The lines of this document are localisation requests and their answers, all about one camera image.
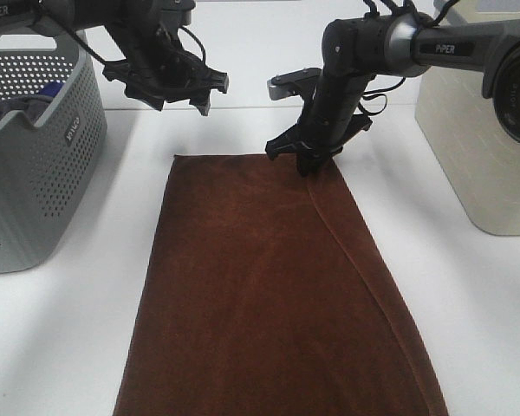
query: brown towel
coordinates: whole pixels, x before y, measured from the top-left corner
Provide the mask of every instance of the brown towel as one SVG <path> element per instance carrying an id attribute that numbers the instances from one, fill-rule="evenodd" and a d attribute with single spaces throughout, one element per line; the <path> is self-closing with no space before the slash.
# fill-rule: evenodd
<path id="1" fill-rule="evenodd" d="M 176 158 L 114 414 L 447 415 L 333 162 Z"/>

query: beige bin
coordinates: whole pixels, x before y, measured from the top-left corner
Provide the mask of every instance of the beige bin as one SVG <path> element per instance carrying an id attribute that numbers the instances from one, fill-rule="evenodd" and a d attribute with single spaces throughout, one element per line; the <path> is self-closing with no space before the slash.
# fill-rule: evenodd
<path id="1" fill-rule="evenodd" d="M 451 23 L 520 18 L 520 11 L 478 12 L 485 10 L 482 3 L 460 2 Z M 519 7 L 520 0 L 513 5 Z M 482 98 L 482 80 L 476 72 L 430 69 L 421 83 L 416 120 L 471 221 L 491 234 L 520 236 L 520 144 L 500 127 L 492 100 Z"/>

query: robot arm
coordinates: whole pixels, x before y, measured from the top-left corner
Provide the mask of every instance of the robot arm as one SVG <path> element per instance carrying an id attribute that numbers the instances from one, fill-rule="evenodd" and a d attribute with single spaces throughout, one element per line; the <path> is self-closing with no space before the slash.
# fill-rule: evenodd
<path id="1" fill-rule="evenodd" d="M 202 115 L 210 92 L 227 92 L 227 74 L 184 50 L 179 30 L 191 22 L 193 0 L 0 0 L 0 34 L 29 27 L 44 36 L 104 26 L 126 59 L 105 63 L 109 81 L 126 96 L 161 110 L 164 101 L 189 100 Z"/>
<path id="2" fill-rule="evenodd" d="M 336 20 L 322 41 L 323 70 L 307 69 L 273 78 L 270 97 L 300 95 L 299 121 L 270 141 L 266 153 L 295 153 L 302 175 L 315 171 L 372 124 L 354 114 L 376 75 L 415 77 L 431 66 L 484 73 L 482 95 L 493 98 L 503 128 L 520 141 L 520 20 L 429 27 L 406 2 L 391 16 L 372 10 L 363 18 Z"/>

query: table surface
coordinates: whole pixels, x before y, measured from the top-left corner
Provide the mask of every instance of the table surface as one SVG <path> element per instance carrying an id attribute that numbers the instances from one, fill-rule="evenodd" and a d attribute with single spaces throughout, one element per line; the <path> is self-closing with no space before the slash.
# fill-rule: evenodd
<path id="1" fill-rule="evenodd" d="M 314 7 L 277 3 L 287 11 Z M 344 10 L 345 2 L 335 4 Z M 227 13 L 230 6 L 250 13 L 246 4 L 198 5 Z M 89 40 L 102 44 L 101 36 Z M 220 68 L 232 62 L 212 47 Z M 282 59 L 289 61 L 281 72 L 300 61 Z M 105 107 L 114 109 L 106 111 L 104 153 L 79 209 L 48 261 L 0 275 L 0 416 L 112 413 L 173 155 L 261 153 L 299 114 L 298 103 L 272 104 L 260 87 L 246 94 L 249 81 L 266 78 L 260 71 L 277 67 L 275 58 L 265 68 L 249 64 L 249 75 L 238 71 L 242 64 L 229 68 L 237 71 L 235 96 L 222 97 L 207 118 L 184 106 L 127 109 L 130 101 L 100 80 Z M 414 119 L 416 88 L 405 86 L 336 162 L 418 325 L 451 416 L 517 416 L 520 237 L 494 237 L 470 222 Z"/>

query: gray laundry basket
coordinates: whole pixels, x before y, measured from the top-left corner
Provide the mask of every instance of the gray laundry basket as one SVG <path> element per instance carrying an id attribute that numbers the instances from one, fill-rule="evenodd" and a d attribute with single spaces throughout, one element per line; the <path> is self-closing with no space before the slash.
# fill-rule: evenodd
<path id="1" fill-rule="evenodd" d="M 25 270 L 56 247 L 87 188 L 106 136 L 90 56 L 68 36 L 54 50 L 0 50 L 0 100 L 65 81 L 33 124 L 0 121 L 0 273 Z"/>

